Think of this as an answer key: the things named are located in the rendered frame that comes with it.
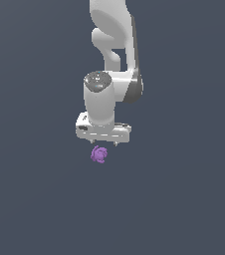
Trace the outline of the small purple object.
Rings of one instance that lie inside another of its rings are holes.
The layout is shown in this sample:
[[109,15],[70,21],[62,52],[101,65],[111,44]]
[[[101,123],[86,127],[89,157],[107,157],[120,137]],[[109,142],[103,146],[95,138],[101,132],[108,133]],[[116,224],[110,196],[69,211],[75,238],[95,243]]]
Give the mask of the small purple object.
[[98,163],[104,163],[105,158],[108,156],[108,150],[105,147],[99,147],[96,145],[92,150],[91,160]]

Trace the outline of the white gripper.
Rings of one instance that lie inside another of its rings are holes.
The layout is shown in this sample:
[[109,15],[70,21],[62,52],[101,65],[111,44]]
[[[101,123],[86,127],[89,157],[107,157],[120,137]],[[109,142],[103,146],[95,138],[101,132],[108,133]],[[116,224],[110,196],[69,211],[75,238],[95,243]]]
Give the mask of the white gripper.
[[121,142],[129,142],[131,126],[129,124],[115,123],[114,127],[99,127],[90,123],[87,112],[80,113],[76,121],[76,135],[78,138],[95,141],[113,142],[117,146]]

